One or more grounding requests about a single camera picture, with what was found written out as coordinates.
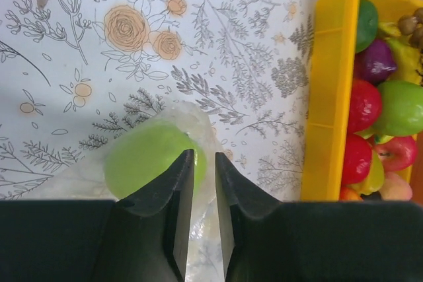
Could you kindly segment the yellow plastic tray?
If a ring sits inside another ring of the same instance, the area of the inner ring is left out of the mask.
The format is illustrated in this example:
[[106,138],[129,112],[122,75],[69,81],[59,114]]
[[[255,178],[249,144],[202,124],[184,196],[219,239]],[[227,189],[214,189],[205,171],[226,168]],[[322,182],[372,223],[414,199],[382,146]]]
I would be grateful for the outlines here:
[[[422,6],[422,0],[370,0],[379,18],[393,22]],[[300,199],[339,197],[360,0],[318,0],[315,4],[309,117]]]

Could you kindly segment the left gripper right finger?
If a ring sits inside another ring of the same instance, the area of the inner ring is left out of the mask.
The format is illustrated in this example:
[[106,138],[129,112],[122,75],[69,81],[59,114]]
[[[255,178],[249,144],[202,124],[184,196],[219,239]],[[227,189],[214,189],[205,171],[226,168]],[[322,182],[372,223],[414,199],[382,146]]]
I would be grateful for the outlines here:
[[421,281],[422,208],[282,202],[223,153],[215,183],[226,281]]

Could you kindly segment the brown fake longan bunch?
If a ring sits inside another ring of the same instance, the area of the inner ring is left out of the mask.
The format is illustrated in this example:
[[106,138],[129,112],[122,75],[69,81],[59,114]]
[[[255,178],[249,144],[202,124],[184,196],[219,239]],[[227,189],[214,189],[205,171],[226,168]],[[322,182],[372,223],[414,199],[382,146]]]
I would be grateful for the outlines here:
[[422,11],[417,8],[412,15],[404,15],[397,21],[397,27],[403,36],[408,37],[409,44],[422,49]]

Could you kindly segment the clear zip top bag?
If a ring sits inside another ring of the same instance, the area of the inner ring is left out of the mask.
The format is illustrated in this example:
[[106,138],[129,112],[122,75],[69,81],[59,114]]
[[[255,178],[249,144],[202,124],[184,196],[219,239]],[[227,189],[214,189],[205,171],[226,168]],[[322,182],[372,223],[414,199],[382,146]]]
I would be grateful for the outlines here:
[[179,102],[52,177],[32,199],[113,202],[92,281],[223,281],[208,115]]

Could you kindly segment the purple fake onion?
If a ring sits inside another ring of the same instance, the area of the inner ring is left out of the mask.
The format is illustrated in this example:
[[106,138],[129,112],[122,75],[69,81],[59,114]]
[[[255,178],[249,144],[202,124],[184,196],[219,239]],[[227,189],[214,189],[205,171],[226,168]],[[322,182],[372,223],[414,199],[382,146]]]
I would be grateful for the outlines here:
[[386,81],[397,70],[388,44],[375,39],[365,50],[355,55],[354,76],[365,80],[373,86]]

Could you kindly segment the green fake apple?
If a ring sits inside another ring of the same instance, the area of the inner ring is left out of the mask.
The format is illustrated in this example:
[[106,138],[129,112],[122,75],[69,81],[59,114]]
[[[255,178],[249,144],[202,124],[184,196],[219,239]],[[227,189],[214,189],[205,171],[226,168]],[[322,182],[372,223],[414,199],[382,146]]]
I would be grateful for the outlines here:
[[143,123],[120,137],[104,161],[104,179],[110,192],[124,198],[167,170],[187,150],[194,150],[194,189],[206,176],[204,150],[170,122]]
[[394,137],[422,131],[422,87],[408,81],[385,81],[377,87],[382,111],[373,128]]

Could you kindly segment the yellow green fake starfruit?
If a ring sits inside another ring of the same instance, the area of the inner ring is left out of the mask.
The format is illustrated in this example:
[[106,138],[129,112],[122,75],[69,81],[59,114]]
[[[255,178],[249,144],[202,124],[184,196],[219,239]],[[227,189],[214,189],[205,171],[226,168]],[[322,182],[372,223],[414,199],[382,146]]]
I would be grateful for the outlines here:
[[376,151],[372,150],[372,161],[367,177],[357,184],[349,185],[359,194],[370,195],[380,190],[385,181],[384,167],[379,155]]

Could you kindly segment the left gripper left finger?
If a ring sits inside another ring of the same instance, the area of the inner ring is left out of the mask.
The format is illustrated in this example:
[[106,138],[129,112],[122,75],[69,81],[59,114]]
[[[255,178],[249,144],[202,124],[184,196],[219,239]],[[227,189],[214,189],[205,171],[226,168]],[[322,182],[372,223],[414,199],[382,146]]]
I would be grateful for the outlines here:
[[183,281],[194,151],[119,201],[1,202],[2,281]]

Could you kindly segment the orange fake persimmon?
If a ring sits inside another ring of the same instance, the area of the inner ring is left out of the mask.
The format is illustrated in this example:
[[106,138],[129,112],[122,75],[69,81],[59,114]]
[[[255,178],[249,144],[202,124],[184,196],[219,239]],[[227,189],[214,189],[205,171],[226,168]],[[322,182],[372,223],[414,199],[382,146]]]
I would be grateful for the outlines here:
[[340,201],[362,201],[363,199],[357,191],[353,190],[352,188],[343,186],[340,189],[339,200]]

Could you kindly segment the green orange fake fruit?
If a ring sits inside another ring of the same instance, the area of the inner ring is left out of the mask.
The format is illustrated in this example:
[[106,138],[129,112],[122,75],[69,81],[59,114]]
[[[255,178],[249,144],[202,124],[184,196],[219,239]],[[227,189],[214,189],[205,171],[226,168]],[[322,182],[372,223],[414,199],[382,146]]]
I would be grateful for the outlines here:
[[356,28],[355,52],[364,51],[376,38],[379,15],[370,0],[360,0],[358,23]]

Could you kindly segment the yellow banana bunch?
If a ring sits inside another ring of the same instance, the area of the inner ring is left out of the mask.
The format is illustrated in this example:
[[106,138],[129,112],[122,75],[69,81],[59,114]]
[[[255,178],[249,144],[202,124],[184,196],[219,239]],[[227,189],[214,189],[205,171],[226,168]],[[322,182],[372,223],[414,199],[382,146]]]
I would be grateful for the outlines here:
[[378,36],[388,44],[397,64],[389,79],[422,86],[422,52],[408,43],[408,36],[403,36],[394,22],[380,22]]

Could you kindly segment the fake peach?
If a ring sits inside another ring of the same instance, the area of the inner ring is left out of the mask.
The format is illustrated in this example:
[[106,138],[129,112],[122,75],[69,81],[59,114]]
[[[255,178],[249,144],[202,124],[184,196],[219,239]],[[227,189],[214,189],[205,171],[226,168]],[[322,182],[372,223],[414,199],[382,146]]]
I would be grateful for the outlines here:
[[395,172],[386,172],[385,181],[379,189],[383,200],[410,201],[412,188],[401,176]]

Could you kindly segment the red fake apple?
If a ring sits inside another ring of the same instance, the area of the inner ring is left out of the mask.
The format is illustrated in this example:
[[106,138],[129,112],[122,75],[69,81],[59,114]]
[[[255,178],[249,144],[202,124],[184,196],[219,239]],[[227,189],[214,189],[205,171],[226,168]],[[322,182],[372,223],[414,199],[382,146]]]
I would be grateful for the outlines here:
[[374,147],[384,171],[398,172],[411,166],[417,158],[417,142],[412,136],[394,137]]

